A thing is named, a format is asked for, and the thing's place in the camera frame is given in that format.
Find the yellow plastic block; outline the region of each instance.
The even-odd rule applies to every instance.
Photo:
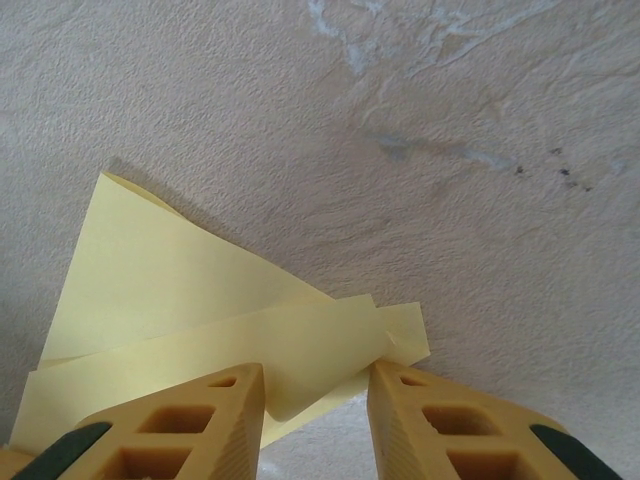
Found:
[[[10,480],[33,460],[30,455],[0,449],[0,480]]]
[[[530,431],[536,412],[378,361],[367,402],[380,480],[575,480]]]
[[[243,364],[95,415],[112,427],[60,480],[253,480],[264,414],[260,364]]]

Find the yellow object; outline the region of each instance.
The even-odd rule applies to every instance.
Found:
[[[31,460],[33,460],[33,457],[30,455],[0,449],[0,480],[11,480]]]
[[[255,479],[263,411],[259,364],[204,376],[87,418],[112,427],[59,480]]]
[[[294,381],[285,380],[297,389],[293,395],[267,392],[268,409],[278,417],[265,414],[262,446],[268,445],[365,390],[368,372],[352,367],[371,352],[404,365],[429,355],[418,304],[377,309],[389,340],[379,349],[380,323],[366,302],[363,309],[334,307],[324,293],[191,224],[140,187],[103,174],[11,446],[39,454],[85,416],[241,362],[266,362],[269,385],[269,362],[291,358],[295,348],[288,344],[298,341],[297,332],[314,338],[310,351],[322,359],[306,370],[304,382],[295,380],[312,362],[305,350],[300,361],[287,361],[287,368],[298,368]],[[308,321],[297,321],[296,306],[308,306],[301,317]],[[259,338],[248,319],[262,324],[274,310],[254,312],[276,307],[295,308],[269,330],[273,335]],[[283,335],[267,345],[276,331]],[[234,338],[242,341],[227,348]],[[258,344],[261,350],[253,351]],[[338,345],[346,348],[331,350]]]
[[[367,408],[380,480],[575,480],[531,432],[553,420],[413,368],[371,367]]]

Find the plaster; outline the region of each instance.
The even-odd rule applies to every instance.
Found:
[[[110,169],[332,295],[420,301],[423,368],[640,478],[635,0],[0,8],[0,438]],[[372,478],[363,415],[262,478]]]

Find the white textured surface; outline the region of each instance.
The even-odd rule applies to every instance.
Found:
[[[640,478],[636,0],[5,0],[0,48],[0,437],[110,169],[330,294],[421,301],[425,367]],[[263,478],[372,478],[361,407]]]

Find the textured ceiling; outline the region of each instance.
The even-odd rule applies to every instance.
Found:
[[[636,0],[1,5],[0,440],[109,169],[332,295],[419,300],[425,368],[640,478]],[[361,407],[263,478],[371,478]]]

